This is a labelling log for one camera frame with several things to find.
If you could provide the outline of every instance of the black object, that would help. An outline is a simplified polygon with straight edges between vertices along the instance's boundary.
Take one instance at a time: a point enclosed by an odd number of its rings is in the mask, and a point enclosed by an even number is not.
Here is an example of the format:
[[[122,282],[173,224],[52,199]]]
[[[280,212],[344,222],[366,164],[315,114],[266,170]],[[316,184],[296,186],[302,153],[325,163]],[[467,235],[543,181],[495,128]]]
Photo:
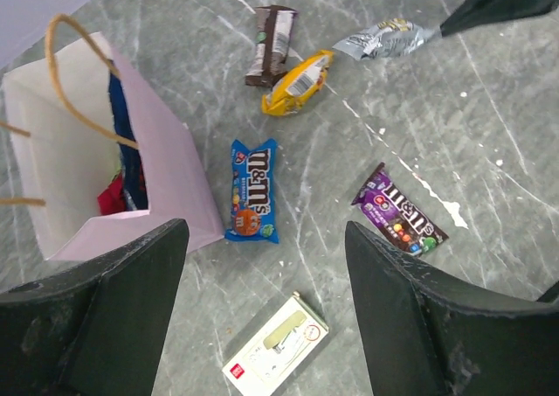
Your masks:
[[[173,220],[0,294],[0,395],[149,396],[188,240]]]
[[[483,24],[548,14],[559,0],[465,0],[440,26],[443,37]]]
[[[473,286],[354,222],[346,258],[375,396],[559,394],[558,306]]]

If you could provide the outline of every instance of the rope handle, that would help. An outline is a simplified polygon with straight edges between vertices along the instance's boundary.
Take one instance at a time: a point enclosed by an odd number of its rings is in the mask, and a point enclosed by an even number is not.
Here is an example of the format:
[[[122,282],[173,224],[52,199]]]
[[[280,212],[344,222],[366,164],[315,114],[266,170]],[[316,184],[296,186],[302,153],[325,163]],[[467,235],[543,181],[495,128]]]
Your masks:
[[[110,72],[116,77],[120,78],[121,74],[116,69],[116,67],[108,60],[105,56],[103,51],[99,48],[99,46],[95,43],[95,41],[89,36],[89,33],[81,26],[73,17],[70,17],[66,14],[58,14],[57,16],[53,17],[51,22],[49,23],[46,34],[45,34],[45,57],[46,62],[49,67],[49,74],[51,76],[52,87],[56,92],[56,95],[59,97],[62,104],[70,112],[78,121],[82,122],[89,128],[99,132],[101,135],[105,136],[108,139],[114,140],[122,145],[127,145],[132,149],[138,149],[138,143],[132,140],[129,140],[123,136],[117,135],[114,132],[109,131],[101,127],[101,125],[93,122],[91,119],[87,118],[83,115],[67,98],[66,94],[64,93],[64,89],[62,88],[62,84],[60,83],[60,76],[59,76],[59,63],[56,59],[56,55],[54,53],[54,38],[56,35],[56,29],[60,23],[66,23],[71,26],[91,47],[93,52],[100,58],[101,61],[105,63],[108,67]],[[14,127],[9,123],[0,121],[0,127],[4,129],[8,129],[10,132],[22,135],[26,137],[31,137],[31,132],[26,131],[21,128]],[[0,198],[0,206],[2,205],[30,205],[30,206],[45,206],[46,202],[43,199],[39,198]]]

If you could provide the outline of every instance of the gray marble surface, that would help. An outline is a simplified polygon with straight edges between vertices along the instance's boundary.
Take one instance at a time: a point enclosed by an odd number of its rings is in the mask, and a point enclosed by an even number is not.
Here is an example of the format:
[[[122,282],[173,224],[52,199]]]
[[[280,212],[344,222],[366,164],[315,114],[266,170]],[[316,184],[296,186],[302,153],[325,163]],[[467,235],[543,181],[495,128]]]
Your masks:
[[[76,13],[190,125],[224,222],[231,142],[254,146],[272,136],[281,146],[281,244],[223,240],[188,258],[154,395],[237,394],[220,372],[231,341],[295,289],[324,315],[332,336],[283,394],[372,394],[343,234],[349,219],[367,223],[349,201],[380,161],[449,234],[425,256],[434,266],[525,299],[559,279],[557,14],[480,28],[403,59],[358,63],[338,55],[320,99],[285,119],[262,115],[263,92],[244,85],[252,6],[300,11],[292,66],[387,17],[438,24],[461,1],[92,0]],[[65,45],[75,36],[61,31],[60,39]],[[36,45],[9,68],[42,56]],[[9,137],[0,142],[0,196],[11,196],[21,190],[17,164]],[[0,261],[0,289],[67,267],[42,261],[21,207],[0,208]]]

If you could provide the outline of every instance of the pink bag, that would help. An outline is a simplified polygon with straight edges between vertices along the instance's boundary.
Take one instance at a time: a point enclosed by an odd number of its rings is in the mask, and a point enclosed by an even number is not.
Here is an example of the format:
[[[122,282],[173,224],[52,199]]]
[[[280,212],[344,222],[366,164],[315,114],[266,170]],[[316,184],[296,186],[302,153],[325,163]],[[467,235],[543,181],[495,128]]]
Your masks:
[[[60,22],[83,39],[54,55]],[[3,198],[0,205],[29,206],[45,259],[88,261],[171,219],[186,219],[188,252],[222,239],[223,224],[192,135],[141,75],[102,35],[90,37],[65,15],[51,21],[45,49],[48,66],[43,59],[4,75],[8,123],[0,122],[11,131],[24,195],[36,197]],[[121,80],[137,144],[114,133],[107,66]],[[114,141],[138,147],[149,208],[101,217],[97,196],[119,164]]]

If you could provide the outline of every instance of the white box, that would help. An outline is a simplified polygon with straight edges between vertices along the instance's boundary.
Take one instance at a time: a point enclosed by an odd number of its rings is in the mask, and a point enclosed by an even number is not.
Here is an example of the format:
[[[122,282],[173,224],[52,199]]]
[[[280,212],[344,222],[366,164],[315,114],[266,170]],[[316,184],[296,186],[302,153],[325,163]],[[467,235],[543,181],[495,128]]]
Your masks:
[[[271,396],[327,334],[294,292],[222,371],[243,396]]]

